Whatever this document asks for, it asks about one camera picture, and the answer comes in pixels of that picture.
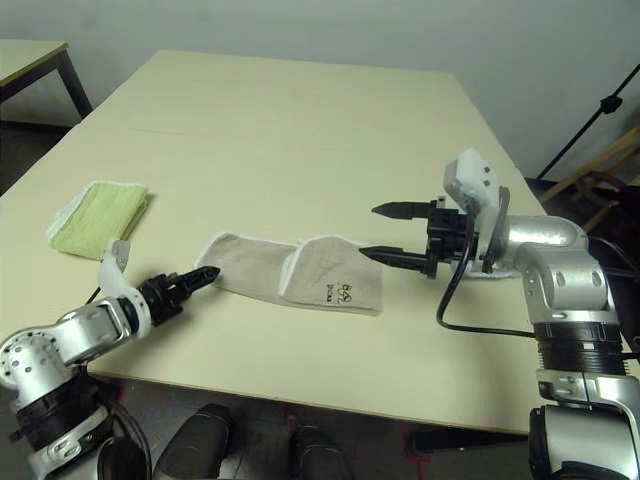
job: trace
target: white wall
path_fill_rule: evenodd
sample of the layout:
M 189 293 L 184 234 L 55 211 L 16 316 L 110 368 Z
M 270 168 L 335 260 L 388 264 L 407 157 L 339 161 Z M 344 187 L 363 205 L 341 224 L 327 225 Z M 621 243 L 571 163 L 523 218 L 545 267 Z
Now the white wall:
M 0 0 L 0 37 L 68 41 L 94 105 L 162 48 L 452 71 L 535 176 L 640 61 L 640 2 Z M 5 102 L 2 117 L 75 123 L 51 77 Z M 640 125 L 640 78 L 623 98 L 549 178 Z

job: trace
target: gray floor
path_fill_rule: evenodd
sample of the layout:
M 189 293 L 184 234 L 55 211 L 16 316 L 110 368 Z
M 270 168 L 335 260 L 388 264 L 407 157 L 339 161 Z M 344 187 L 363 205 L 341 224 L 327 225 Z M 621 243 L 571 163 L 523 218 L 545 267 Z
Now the gray floor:
M 0 194 L 57 140 L 55 135 L 0 131 Z M 147 382 L 126 381 L 123 385 L 123 403 L 147 435 L 154 461 L 182 422 L 200 407 L 207 403 L 228 406 L 236 420 L 237 435 L 222 467 L 223 478 L 287 478 L 288 439 L 302 424 L 318 425 L 332 436 L 345 451 L 358 479 L 531 478 L 526 442 L 440 451 L 415 459 L 407 457 L 404 438 L 413 430 L 432 427 Z M 28 448 L 24 442 L 11 445 L 8 441 L 9 433 L 17 427 L 9 401 L 10 394 L 0 392 L 0 476 L 27 479 Z

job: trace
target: green towel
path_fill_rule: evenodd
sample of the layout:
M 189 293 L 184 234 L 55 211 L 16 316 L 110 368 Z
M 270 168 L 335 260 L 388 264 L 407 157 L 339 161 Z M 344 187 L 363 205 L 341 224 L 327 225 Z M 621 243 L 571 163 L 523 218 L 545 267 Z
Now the green towel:
M 47 240 L 61 252 L 100 260 L 111 237 L 129 237 L 146 206 L 144 185 L 90 183 L 56 214 Z

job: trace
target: person's foot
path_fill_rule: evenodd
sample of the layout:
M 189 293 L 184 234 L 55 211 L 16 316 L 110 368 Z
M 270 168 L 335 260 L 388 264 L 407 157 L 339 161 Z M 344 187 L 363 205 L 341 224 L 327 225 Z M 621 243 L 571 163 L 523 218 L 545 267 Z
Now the person's foot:
M 300 427 L 289 444 L 289 473 L 300 480 L 354 480 L 338 445 L 318 427 Z
M 209 404 L 187 419 L 164 449 L 154 471 L 160 479 L 218 478 L 231 442 L 231 414 Z

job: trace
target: table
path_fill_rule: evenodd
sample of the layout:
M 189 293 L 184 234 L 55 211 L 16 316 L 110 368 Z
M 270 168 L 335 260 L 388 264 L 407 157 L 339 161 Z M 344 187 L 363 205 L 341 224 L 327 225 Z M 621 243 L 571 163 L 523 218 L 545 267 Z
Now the table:
M 78 79 L 65 42 L 0 38 L 0 102 L 57 70 L 81 117 L 92 107 Z
M 447 73 L 160 51 L 0 198 L 1 333 L 81 305 L 98 263 L 52 250 L 56 210 L 94 179 L 153 194 L 125 272 L 184 271 L 219 231 L 286 242 L 340 233 L 424 250 L 421 221 L 370 213 L 442 193 L 475 146 L 542 214 Z M 184 314 L 94 362 L 115 376 L 435 424 L 526 432 L 541 404 L 536 344 L 453 332 L 435 310 L 450 278 L 384 268 L 379 317 L 302 310 L 211 288 Z M 531 328 L 520 280 L 464 281 L 448 320 Z

